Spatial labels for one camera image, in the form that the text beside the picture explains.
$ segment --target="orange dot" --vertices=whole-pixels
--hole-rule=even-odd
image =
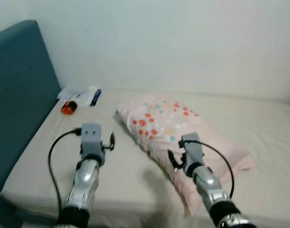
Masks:
[[[144,120],[140,120],[139,123],[140,123],[140,126],[145,126],[146,125],[146,121],[144,121]]]
[[[155,129],[151,130],[152,134],[157,134],[158,132]]]

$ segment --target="polka dot pillowcase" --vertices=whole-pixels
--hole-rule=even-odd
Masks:
[[[175,101],[163,93],[150,93],[118,108],[121,119],[126,124],[132,137],[169,175],[183,203],[185,213],[193,215],[202,204],[201,197],[191,178],[182,170],[173,171],[168,159],[168,149],[174,152],[180,162],[184,149],[179,149],[177,141],[187,133],[197,132],[201,141],[206,142],[219,151],[230,162],[234,174],[253,167],[253,161],[244,150],[217,132],[207,124],[195,109],[190,109],[179,101]],[[221,182],[230,179],[226,164],[219,155],[203,147],[204,162],[218,174]]]

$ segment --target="black cable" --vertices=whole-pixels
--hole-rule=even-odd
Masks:
[[[227,166],[228,166],[228,169],[230,171],[230,175],[231,175],[231,190],[230,190],[230,194],[229,194],[229,197],[232,198],[233,194],[234,194],[234,173],[232,171],[232,168],[229,164],[229,161],[225,158],[224,155],[222,155],[221,152],[219,152],[216,148],[214,148],[213,146],[207,144],[207,143],[204,143],[204,142],[201,142],[201,141],[198,141],[198,140],[183,140],[182,143],[198,143],[198,144],[202,144],[206,147],[209,147],[211,150],[217,152],[222,158],[223,160],[226,162]]]
[[[56,191],[56,196],[57,196],[57,204],[58,204],[58,214],[60,214],[61,210],[62,210],[62,202],[61,202],[61,197],[60,197],[60,191],[59,191],[59,187],[58,187],[58,184],[57,184],[57,181],[56,181],[56,178],[54,176],[54,173],[53,173],[53,170],[52,170],[52,164],[51,164],[51,154],[52,154],[52,151],[53,151],[53,148],[55,147],[55,145],[57,144],[57,142],[63,138],[64,136],[68,135],[68,134],[72,134],[72,133],[75,133],[76,135],[80,135],[81,134],[81,128],[76,128],[76,129],[73,129],[71,131],[68,131],[66,133],[63,133],[62,135],[60,135],[52,144],[51,148],[50,148],[50,151],[49,151],[49,154],[48,154],[48,166],[49,166],[49,173],[50,173],[50,176],[51,176],[51,179],[53,181],[53,184],[54,184],[54,188],[55,188],[55,191]]]

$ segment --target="bed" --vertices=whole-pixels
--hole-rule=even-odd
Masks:
[[[26,27],[39,31],[36,22],[24,23],[27,23]],[[37,33],[37,39],[42,40],[40,33]],[[24,45],[24,49],[28,49],[28,44]],[[45,67],[53,69],[49,61]],[[9,81],[10,75],[3,74],[0,85]],[[111,132],[115,133],[116,146],[113,152],[106,154],[106,164],[100,170],[91,225],[115,228],[213,227],[204,208],[194,217],[184,216],[184,205],[170,181],[135,144],[114,115],[119,103],[145,91],[103,89],[95,107],[78,107],[72,116],[64,116],[60,113],[62,105],[56,102],[59,86],[54,71],[42,74],[35,70],[28,75],[22,79],[25,83],[22,85],[25,96],[22,101],[39,89],[26,86],[32,80],[45,78],[53,90],[38,92],[44,99],[37,97],[32,100],[31,108],[30,102],[26,102],[24,109],[17,110],[19,114],[9,112],[8,116],[0,115],[0,131],[4,131],[3,137],[0,136],[0,151],[3,151],[0,163],[6,164],[0,165],[0,204],[4,207],[0,212],[4,218],[2,222],[10,223],[6,216],[11,215],[15,224],[23,220],[53,223],[57,204],[47,169],[47,151],[61,133],[80,127],[82,123],[96,122],[102,125],[103,140],[107,141]],[[12,88],[4,93],[13,95],[15,92]],[[290,106],[223,96],[170,95],[196,108],[206,121],[251,153],[256,168],[236,177],[233,198],[243,213],[258,227],[290,228]],[[0,108],[5,108],[2,105],[8,102],[7,99],[3,96]],[[39,105],[35,101],[40,99],[47,102],[42,101]],[[22,118],[27,114],[31,114],[32,118]],[[9,133],[18,132],[22,126],[26,133],[17,135],[16,144],[11,143],[12,140],[9,142]],[[54,151],[52,163],[63,198],[72,185],[79,146],[79,137],[68,136],[59,142]]]

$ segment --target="white bed sheet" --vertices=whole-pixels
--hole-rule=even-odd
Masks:
[[[22,209],[55,217],[56,195],[48,174],[47,152],[61,133],[82,123],[98,122],[104,142],[114,132],[116,145],[113,152],[107,152],[100,170],[90,224],[213,227],[204,208],[193,218],[184,217],[184,206],[170,181],[114,119],[119,103],[144,93],[104,90],[95,107],[78,107],[72,116],[64,116],[57,103],[16,163],[1,196]],[[242,212],[259,227],[290,227],[290,106],[230,97],[170,95],[253,156],[256,168],[236,177],[233,200]],[[80,137],[66,136],[52,155],[63,199],[72,186],[79,146]]]

